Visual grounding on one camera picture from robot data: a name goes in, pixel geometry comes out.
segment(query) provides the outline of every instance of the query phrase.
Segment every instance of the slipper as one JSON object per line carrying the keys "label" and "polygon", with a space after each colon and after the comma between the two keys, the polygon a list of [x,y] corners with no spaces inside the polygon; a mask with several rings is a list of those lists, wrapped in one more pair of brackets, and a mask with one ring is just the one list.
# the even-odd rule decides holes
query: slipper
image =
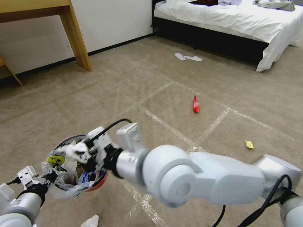
{"label": "slipper", "polygon": [[199,58],[198,56],[194,56],[194,57],[184,56],[184,58],[194,60],[194,61],[202,61],[202,58]]}
{"label": "slipper", "polygon": [[180,54],[180,53],[175,53],[175,56],[176,56],[177,58],[179,58],[180,60],[182,60],[182,61],[185,61],[185,60],[186,60],[186,59],[183,57],[183,55]]}

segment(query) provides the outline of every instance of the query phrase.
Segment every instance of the black bed frame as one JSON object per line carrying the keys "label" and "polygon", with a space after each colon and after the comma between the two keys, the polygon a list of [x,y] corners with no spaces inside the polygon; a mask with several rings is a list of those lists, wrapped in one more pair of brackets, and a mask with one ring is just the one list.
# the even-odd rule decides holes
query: black bed frame
{"label": "black bed frame", "polygon": [[153,33],[157,27],[165,36],[186,41],[194,49],[202,48],[244,61],[258,63],[263,58],[268,43],[155,17],[155,5],[161,1],[152,0]]}

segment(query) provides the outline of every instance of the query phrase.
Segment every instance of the floor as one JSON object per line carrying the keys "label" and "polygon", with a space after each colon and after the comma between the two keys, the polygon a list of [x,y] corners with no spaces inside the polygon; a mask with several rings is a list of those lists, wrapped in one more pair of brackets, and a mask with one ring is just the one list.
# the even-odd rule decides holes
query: floor
{"label": "floor", "polygon": [[[176,52],[203,61],[180,61]],[[122,117],[140,124],[150,149],[174,144],[243,162],[266,153],[302,169],[302,57],[302,48],[288,47],[270,70],[258,73],[251,63],[149,37],[90,56],[93,72],[72,62],[22,78],[23,88],[8,83],[0,88],[0,182],[27,165],[40,170],[62,139]],[[116,141],[114,130],[111,138]],[[263,201],[228,206],[219,226],[237,226]],[[40,215],[42,226],[80,226],[97,214],[99,226],[208,227],[220,212],[221,206],[203,199],[166,208],[110,174],[100,189],[72,200],[48,195]],[[251,226],[282,226],[278,206]]]}

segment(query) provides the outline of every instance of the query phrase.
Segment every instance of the red object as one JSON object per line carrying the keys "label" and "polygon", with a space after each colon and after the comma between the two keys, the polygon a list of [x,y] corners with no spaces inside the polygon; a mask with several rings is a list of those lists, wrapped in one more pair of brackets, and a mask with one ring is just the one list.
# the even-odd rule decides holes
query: red object
{"label": "red object", "polygon": [[197,96],[193,98],[193,111],[199,112],[199,103],[197,102]]}

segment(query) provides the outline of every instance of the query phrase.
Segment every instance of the black baseboard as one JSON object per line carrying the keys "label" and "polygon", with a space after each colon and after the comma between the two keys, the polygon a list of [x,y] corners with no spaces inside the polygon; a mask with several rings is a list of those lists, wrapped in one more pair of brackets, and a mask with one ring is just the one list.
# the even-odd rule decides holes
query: black baseboard
{"label": "black baseboard", "polygon": [[[144,35],[144,36],[141,36],[141,37],[138,37],[138,38],[135,38],[135,39],[131,39],[131,40],[128,40],[128,41],[125,41],[125,42],[122,42],[122,43],[118,43],[118,44],[115,44],[115,45],[112,45],[112,46],[108,46],[108,47],[104,47],[104,48],[101,48],[101,49],[98,49],[98,50],[94,50],[94,51],[88,52],[87,54],[88,54],[88,56],[91,56],[91,55],[94,55],[94,54],[97,54],[97,53],[100,53],[100,52],[103,52],[103,51],[106,51],[106,50],[109,50],[109,49],[113,49],[113,48],[123,46],[123,45],[129,44],[129,43],[132,43],[132,42],[136,42],[140,39],[144,39],[144,38],[150,37],[152,35],[153,35],[153,33],[148,34],[148,35]],[[35,69],[31,69],[31,70],[28,70],[28,71],[25,71],[25,72],[18,73],[18,74],[16,74],[16,76],[18,76],[19,78],[22,78],[22,77],[30,75],[32,73],[41,72],[43,70],[50,69],[50,68],[53,68],[53,67],[56,67],[56,66],[59,66],[59,65],[63,65],[63,64],[75,61],[75,60],[76,60],[75,57],[71,57],[71,58],[64,59],[64,60],[61,60],[61,61],[57,61],[57,62],[48,64],[48,65],[45,65],[45,66],[41,66],[41,67],[38,67],[38,68],[35,68]],[[13,77],[4,77],[4,78],[0,79],[0,84],[6,83],[6,82],[12,81],[12,80],[14,80]]]}

